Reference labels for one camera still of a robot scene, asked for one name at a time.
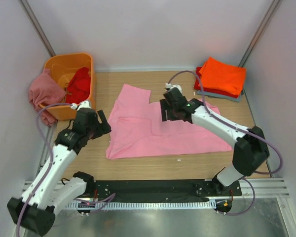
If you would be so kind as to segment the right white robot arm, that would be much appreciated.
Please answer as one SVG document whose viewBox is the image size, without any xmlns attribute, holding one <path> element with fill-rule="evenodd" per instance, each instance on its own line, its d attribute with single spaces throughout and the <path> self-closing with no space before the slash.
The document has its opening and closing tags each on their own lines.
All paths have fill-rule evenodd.
<svg viewBox="0 0 296 237">
<path fill-rule="evenodd" d="M 229 166 L 212 179 L 217 195 L 227 193 L 230 186 L 245 176 L 251 176 L 269 157 L 263 131 L 236 124 L 208 107 L 205 100 L 187 100 L 177 87 L 167 89 L 160 101 L 162 120 L 179 119 L 191 126 L 200 126 L 215 134 L 233 148 Z"/>
</svg>

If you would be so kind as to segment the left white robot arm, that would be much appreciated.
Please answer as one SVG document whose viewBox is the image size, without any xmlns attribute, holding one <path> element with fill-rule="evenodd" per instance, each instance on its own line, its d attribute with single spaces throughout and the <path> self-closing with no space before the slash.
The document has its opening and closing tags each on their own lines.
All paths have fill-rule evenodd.
<svg viewBox="0 0 296 237">
<path fill-rule="evenodd" d="M 102 110 L 77 110 L 72 127 L 58 133 L 54 146 L 49 148 L 50 156 L 35 180 L 21 197 L 12 197 L 7 203 L 10 216 L 16 224 L 16 236 L 20 235 L 21 228 L 44 236 L 69 202 L 95 190 L 93 176 L 81 171 L 75 173 L 58 191 L 54 188 L 88 141 L 110 132 L 111 126 Z"/>
</svg>

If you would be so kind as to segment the pink t-shirt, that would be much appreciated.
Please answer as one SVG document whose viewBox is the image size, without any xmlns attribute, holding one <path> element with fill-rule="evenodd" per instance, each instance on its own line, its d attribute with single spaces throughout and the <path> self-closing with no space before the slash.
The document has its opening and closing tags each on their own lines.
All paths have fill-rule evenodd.
<svg viewBox="0 0 296 237">
<path fill-rule="evenodd" d="M 159 102 L 150 90 L 124 84 L 108 122 L 110 144 L 106 158 L 138 158 L 231 151 L 231 146 L 203 127 L 162 121 Z"/>
</svg>

